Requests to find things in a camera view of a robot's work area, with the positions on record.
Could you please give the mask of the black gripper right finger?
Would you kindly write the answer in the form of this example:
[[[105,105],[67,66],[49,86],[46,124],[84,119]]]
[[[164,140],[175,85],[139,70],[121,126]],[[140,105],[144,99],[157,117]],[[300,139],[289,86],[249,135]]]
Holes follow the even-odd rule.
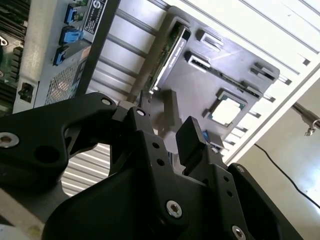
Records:
[[[226,165],[194,117],[176,133],[178,176],[192,240],[299,240],[301,235],[248,170]]]

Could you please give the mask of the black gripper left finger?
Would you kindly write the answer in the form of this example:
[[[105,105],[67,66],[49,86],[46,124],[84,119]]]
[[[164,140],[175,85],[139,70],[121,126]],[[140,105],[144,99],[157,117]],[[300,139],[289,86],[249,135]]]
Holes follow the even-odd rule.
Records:
[[[110,145],[110,176],[170,164],[149,114],[119,106],[101,93],[3,117],[0,134],[1,189],[45,223],[71,199],[60,184],[69,160],[99,143]]]

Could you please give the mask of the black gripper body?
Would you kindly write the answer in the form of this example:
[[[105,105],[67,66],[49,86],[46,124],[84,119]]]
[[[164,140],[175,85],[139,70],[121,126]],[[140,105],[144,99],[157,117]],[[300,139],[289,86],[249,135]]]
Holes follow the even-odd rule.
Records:
[[[197,180],[169,163],[131,167],[63,202],[49,217],[46,240],[202,240],[209,217],[209,183],[221,164],[200,166]]]

